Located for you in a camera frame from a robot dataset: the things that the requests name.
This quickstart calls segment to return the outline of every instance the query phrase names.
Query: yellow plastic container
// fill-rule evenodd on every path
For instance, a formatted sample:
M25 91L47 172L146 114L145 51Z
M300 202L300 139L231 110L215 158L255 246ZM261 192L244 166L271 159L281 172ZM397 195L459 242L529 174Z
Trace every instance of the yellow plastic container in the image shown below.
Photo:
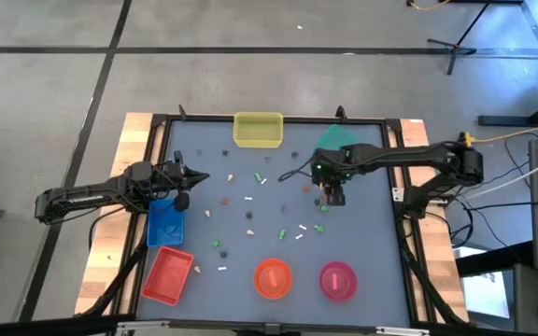
M284 116L277 112L237 112L234 141L241 148L277 148L284 140Z

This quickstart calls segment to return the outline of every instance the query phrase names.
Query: blue plastic container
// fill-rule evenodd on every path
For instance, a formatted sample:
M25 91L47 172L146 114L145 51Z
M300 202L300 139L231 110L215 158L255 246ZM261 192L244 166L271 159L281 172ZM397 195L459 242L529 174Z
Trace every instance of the blue plastic container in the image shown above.
M147 245L177 246L184 242L184 212L171 206L174 200L159 200L149 205Z

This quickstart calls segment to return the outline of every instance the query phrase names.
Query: gray floor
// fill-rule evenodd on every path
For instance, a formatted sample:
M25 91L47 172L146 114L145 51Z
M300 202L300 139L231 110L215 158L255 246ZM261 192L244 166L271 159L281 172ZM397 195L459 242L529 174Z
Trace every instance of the gray floor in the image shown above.
M538 21L538 0L528 2ZM120 0L0 0L0 45L106 46L120 7ZM454 4L418 12L404 0L134 0L120 45L426 48L428 37L455 42L479 8ZM466 44L538 48L514 6L491 6ZM103 55L0 55L0 206L7 209L0 219L0 322L12 318L41 239L43 228L32 219L34 198L62 181L102 61ZM126 112L171 113L184 104L189 113L328 116L344 105L354 117L425 119L430 140L441 141L462 131L480 138L510 133L515 130L478 127L475 116L529 115L538 108L538 59L464 58L451 77L444 73L447 61L443 56L118 55L78 183L108 177ZM526 161L528 139L510 141L517 161ZM479 150L487 178L511 168L503 143ZM527 187L515 184L473 205L528 199ZM447 214L454 228L466 221L459 207ZM528 207L491 209L486 215L506 243L531 238ZM64 225L36 318L73 313L93 218ZM475 224L476 245L500 246L480 217Z

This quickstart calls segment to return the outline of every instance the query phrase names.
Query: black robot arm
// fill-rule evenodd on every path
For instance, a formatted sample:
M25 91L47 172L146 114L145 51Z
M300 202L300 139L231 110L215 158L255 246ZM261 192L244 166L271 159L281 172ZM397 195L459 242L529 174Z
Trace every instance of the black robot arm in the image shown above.
M156 200L158 193L177 190L174 207L183 211L189 206L190 190L209 177L189 169L183 164L179 151L174 161L152 165L148 161L133 163L122 175L109 178L104 183L75 188L56 188L43 192L35 201L35 218L41 223L55 224L68 213L101 206L121 204L129 212L144 212L149 203Z
M354 175L370 173L381 167L429 166L439 175L422 186L403 190L403 213L423 218L430 200L457 186L470 187L483 181L483 156L458 143L443 142L423 147L379 148L369 144L318 148L310 160L313 183L322 187L329 205L345 205L342 188Z

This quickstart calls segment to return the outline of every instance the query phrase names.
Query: wooden platform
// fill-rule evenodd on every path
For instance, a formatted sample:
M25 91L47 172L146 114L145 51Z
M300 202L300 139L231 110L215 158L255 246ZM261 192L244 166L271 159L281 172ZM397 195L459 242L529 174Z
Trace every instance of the wooden platform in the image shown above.
M123 124L123 129L116 151L116 157L111 169L111 176L120 175L128 165L142 161L147 140L149 138L151 113L128 113ZM427 133L422 120L402 119L403 141L406 147L428 145ZM393 132L389 134L389 140L393 147L396 146ZM155 142L152 151L152 162L156 162L162 141L162 128L155 134ZM414 185L421 185L435 175L435 171L428 167L410 168L411 182ZM396 168L396 180L399 186L403 186L401 170ZM113 211L117 206L105 207L101 214ZM444 211L436 206L430 206L429 212L445 216ZM109 283L113 280L120 267L121 252L126 239L128 221L130 214L120 211L102 219L96 228L92 243L91 254L87 261L86 270L82 280L82 286L78 294L76 313L81 313L90 308L96 299L101 295ZM138 234L135 237L137 242L144 228L144 216L139 218ZM468 321L468 314L464 305L460 279L452 253L447 225L441 219L429 217L420 220L420 232L422 243L427 260L429 277L438 289L444 300L452 307L454 312L462 319ZM427 320L424 299L420 284L413 276L415 297L417 301L418 317L420 320ZM127 312L128 301L131 296L133 277L126 281L120 311Z

